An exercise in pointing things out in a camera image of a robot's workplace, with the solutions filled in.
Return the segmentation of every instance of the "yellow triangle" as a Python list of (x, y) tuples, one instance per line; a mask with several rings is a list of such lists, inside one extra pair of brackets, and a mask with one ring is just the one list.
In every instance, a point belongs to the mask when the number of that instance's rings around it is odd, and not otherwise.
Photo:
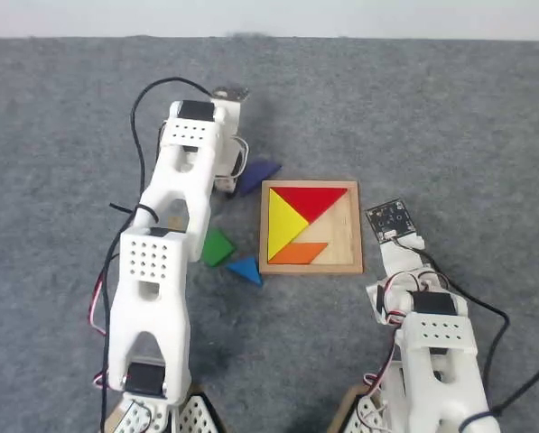
[(269, 230), (267, 235), (267, 260), (289, 244), (309, 223), (279, 194), (269, 189)]

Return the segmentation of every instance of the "tangram puzzle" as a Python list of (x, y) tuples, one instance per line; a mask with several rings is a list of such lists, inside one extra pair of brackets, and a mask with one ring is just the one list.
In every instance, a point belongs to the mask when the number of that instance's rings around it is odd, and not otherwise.
[(261, 273), (362, 273), (358, 184), (266, 180)]

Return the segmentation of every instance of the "wooden puzzle frame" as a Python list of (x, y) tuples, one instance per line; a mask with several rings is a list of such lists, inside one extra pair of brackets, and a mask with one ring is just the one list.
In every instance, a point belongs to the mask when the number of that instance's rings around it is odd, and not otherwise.
[[(271, 264), (267, 260), (269, 232), (269, 190), (272, 187), (347, 188), (349, 197), (352, 263), (347, 264)], [(336, 180), (265, 180), (261, 187), (261, 229), (259, 233), (259, 271), (261, 273), (362, 273), (361, 224), (359, 218), (358, 183)]]

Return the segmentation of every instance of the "white wall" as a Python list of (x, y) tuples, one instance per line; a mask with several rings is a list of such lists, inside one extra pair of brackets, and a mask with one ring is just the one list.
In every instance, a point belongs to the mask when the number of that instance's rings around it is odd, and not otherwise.
[(539, 0), (0, 0), (0, 37), (539, 40)]

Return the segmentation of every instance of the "red triangle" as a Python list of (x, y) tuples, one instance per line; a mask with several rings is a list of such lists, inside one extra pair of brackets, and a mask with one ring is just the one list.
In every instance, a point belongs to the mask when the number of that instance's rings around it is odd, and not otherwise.
[(347, 188), (271, 187), (309, 224), (347, 192)]

